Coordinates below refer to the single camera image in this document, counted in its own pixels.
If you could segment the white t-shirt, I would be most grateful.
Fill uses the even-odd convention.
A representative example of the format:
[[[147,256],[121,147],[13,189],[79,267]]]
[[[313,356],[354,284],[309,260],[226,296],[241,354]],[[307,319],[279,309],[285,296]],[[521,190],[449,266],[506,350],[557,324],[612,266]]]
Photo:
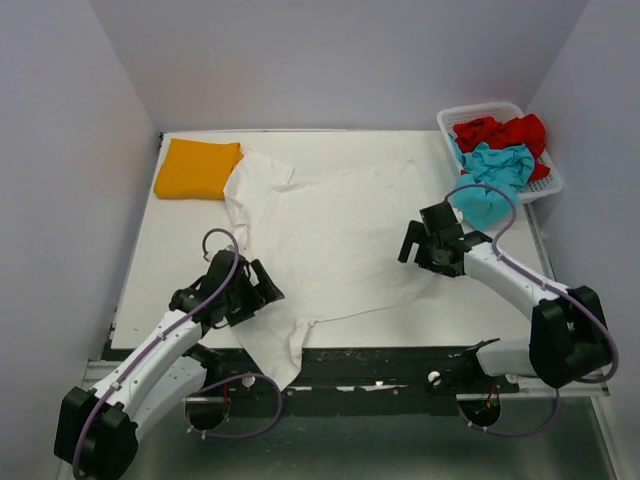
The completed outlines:
[[[260,260],[284,294],[232,332],[279,388],[301,372],[314,324],[412,302],[434,278],[397,259],[428,200],[414,161],[300,181],[294,172],[252,153],[224,189],[241,253]]]

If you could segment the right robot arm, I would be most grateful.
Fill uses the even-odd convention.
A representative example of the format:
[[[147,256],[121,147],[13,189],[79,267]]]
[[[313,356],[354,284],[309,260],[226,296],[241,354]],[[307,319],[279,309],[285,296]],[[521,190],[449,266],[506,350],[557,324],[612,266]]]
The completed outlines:
[[[413,261],[449,278],[474,279],[530,323],[526,339],[491,339],[466,351],[459,371],[467,389],[483,391],[506,375],[538,378],[558,389],[614,365],[617,355],[594,290],[541,277],[500,251],[485,233],[465,232],[448,202],[424,208],[420,215],[408,224],[399,262]]]

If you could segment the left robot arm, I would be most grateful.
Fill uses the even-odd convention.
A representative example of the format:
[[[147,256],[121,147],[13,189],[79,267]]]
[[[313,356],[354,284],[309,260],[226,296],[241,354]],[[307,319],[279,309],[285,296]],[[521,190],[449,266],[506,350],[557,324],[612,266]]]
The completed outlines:
[[[63,398],[54,454],[82,479],[119,479],[150,428],[192,394],[216,394],[226,412],[220,355],[201,344],[213,329],[234,327],[283,299],[259,260],[221,250],[205,275],[174,292],[154,331],[111,373]]]

